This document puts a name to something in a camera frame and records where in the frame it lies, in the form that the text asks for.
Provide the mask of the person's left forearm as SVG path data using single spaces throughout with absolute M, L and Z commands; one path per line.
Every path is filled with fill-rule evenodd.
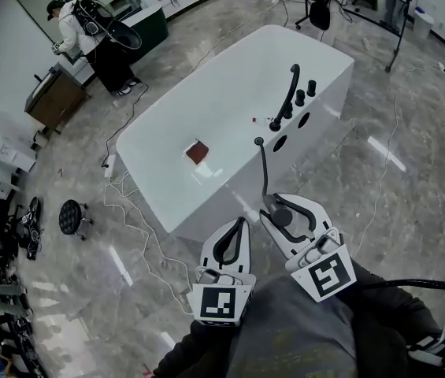
M 225 378 L 240 327 L 193 321 L 190 331 L 158 363 L 153 378 Z

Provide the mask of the black swivel chair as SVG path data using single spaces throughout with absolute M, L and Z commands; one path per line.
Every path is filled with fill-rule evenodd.
M 295 22 L 297 30 L 301 29 L 301 23 L 309 20 L 310 23 L 321 31 L 320 40 L 330 27 L 330 1 L 331 0 L 305 0 L 305 16 Z

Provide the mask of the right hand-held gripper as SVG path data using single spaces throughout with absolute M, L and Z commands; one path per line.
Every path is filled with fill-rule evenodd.
M 300 195 L 275 194 L 275 197 L 291 211 L 291 224 L 276 227 L 262 209 L 259 218 L 282 255 L 289 259 L 285 269 L 291 277 L 315 302 L 322 302 L 354 284 L 356 275 L 349 251 L 341 242 L 338 229 L 330 228 L 332 221 L 325 209 Z M 303 248 L 303 237 L 316 240 Z

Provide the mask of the person's right forearm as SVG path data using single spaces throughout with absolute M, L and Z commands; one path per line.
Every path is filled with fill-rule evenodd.
M 356 283 L 336 295 L 354 313 L 358 378 L 439 378 L 439 370 L 415 361 L 407 347 L 441 330 L 429 308 L 398 287 L 362 289 L 384 280 L 353 264 Z

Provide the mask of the white cylindrical appliance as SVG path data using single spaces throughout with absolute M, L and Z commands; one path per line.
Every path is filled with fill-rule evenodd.
M 433 25 L 433 17 L 427 14 L 421 7 L 416 7 L 414 10 L 413 33 L 419 39 L 427 39 Z

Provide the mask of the person's grey shirt torso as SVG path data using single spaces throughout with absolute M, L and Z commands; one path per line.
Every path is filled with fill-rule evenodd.
M 289 275 L 255 291 L 233 340 L 226 378 L 357 378 L 353 313 L 315 302 Z

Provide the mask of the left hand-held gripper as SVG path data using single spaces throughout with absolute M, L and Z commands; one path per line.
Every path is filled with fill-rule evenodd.
M 203 243 L 200 265 L 192 285 L 194 319 L 205 326 L 239 327 L 256 284 L 247 274 L 250 227 L 244 217 L 222 225 Z

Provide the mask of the wooden cabinet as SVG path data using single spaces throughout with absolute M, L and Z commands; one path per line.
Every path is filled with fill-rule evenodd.
M 40 79 L 39 85 L 28 96 L 24 112 L 43 126 L 46 134 L 60 133 L 72 115 L 87 101 L 89 95 L 64 67 L 56 64 Z

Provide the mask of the white shelf unit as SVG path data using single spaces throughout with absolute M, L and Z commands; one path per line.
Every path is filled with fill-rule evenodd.
M 22 193 L 18 186 L 22 170 L 0 161 L 0 199 L 7 199 L 13 192 Z

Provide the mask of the black round stool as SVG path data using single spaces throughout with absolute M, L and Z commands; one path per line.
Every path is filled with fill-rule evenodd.
M 84 225 L 92 226 L 94 220 L 88 215 L 87 203 L 69 199 L 63 203 L 58 216 L 58 225 L 64 235 L 74 235 L 85 241 L 86 236 L 82 232 Z

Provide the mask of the red cloth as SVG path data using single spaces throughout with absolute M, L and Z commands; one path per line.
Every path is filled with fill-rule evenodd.
M 185 154 L 195 165 L 199 165 L 209 153 L 209 150 L 209 147 L 205 143 L 196 139 L 195 142 L 187 148 Z

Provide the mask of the black curved faucet spout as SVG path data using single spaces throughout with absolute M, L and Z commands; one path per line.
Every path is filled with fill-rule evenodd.
M 293 64 L 291 66 L 292 80 L 290 87 L 288 89 L 286 98 L 284 99 L 284 103 L 280 107 L 278 115 L 274 118 L 273 122 L 269 125 L 269 128 L 272 132 L 278 132 L 281 128 L 281 122 L 284 115 L 284 110 L 289 102 L 292 103 L 292 98 L 294 97 L 294 93 L 296 92 L 297 85 L 300 77 L 300 66 L 299 64 Z

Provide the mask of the white bathtub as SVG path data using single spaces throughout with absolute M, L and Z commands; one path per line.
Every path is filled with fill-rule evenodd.
M 299 64 L 297 89 L 317 82 L 305 105 L 292 98 L 278 132 L 252 124 L 275 118 Z M 119 136 L 117 152 L 139 192 L 169 234 L 205 240 L 225 222 L 258 220 L 261 189 L 275 187 L 312 154 L 340 118 L 354 59 L 316 39 L 266 25 L 219 53 L 165 93 Z M 209 147 L 195 165 L 185 154 Z

